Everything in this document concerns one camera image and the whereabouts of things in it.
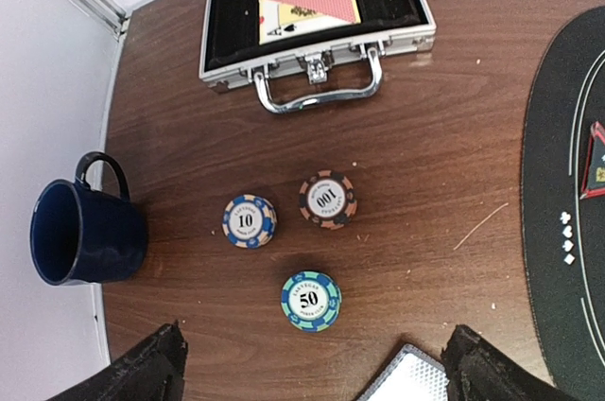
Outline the green blue 50 chip stack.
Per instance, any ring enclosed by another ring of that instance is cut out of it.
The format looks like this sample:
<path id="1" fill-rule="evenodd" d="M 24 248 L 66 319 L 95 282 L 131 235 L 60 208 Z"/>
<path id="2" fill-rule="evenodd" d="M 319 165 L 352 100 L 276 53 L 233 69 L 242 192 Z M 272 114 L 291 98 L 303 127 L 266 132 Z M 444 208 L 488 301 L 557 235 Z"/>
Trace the green blue 50 chip stack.
<path id="1" fill-rule="evenodd" d="M 281 292 L 281 307 L 288 321 L 297 329 L 319 333 L 337 320 L 342 294 L 327 274 L 303 270 L 290 276 Z"/>

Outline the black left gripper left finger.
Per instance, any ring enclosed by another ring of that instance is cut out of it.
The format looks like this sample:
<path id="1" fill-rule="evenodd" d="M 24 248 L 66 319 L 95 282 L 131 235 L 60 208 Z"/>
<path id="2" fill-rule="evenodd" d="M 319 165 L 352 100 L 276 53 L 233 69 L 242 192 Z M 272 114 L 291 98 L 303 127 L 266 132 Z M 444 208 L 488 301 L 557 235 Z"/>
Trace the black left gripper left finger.
<path id="1" fill-rule="evenodd" d="M 165 323 L 110 366 L 55 400 L 183 400 L 188 343 Z"/>

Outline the red triangular all-in marker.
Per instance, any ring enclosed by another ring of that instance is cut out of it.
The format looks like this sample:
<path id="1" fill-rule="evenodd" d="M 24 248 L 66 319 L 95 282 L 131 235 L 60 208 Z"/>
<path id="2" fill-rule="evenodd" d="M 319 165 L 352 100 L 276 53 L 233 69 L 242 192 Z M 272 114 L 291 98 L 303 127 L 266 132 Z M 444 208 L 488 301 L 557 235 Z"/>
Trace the red triangular all-in marker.
<path id="1" fill-rule="evenodd" d="M 581 200 L 604 195 L 604 149 L 604 127 L 597 121 L 592 124 L 590 129 L 588 158 L 579 195 Z"/>

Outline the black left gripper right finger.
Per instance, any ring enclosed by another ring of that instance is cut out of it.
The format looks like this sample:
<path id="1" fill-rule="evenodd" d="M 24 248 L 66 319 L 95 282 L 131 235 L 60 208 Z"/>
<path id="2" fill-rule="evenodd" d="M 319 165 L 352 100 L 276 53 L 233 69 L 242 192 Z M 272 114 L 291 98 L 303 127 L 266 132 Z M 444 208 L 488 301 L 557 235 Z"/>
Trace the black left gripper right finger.
<path id="1" fill-rule="evenodd" d="M 441 351 L 441 362 L 450 400 L 574 400 L 525 371 L 465 324 L 455 327 Z"/>

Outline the brown 100 chip stack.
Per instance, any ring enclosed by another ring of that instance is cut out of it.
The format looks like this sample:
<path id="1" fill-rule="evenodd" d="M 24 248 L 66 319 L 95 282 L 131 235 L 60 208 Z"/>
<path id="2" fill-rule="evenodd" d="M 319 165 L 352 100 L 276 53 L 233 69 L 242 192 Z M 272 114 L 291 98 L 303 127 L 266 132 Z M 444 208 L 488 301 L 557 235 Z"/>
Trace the brown 100 chip stack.
<path id="1" fill-rule="evenodd" d="M 322 229 L 343 228 L 354 217 L 357 205 L 351 180 L 331 169 L 317 171 L 299 189 L 302 216 Z"/>

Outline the blue white 10 chip stack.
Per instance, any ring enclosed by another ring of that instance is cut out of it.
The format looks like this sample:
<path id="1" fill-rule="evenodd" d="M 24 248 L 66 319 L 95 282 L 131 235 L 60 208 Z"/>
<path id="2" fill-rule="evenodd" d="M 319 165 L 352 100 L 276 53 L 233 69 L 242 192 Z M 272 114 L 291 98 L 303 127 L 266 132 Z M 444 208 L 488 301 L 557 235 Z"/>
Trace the blue white 10 chip stack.
<path id="1" fill-rule="evenodd" d="M 277 214 L 272 203 L 253 194 L 231 200 L 223 211 L 223 234 L 236 247 L 259 249 L 275 235 Z"/>

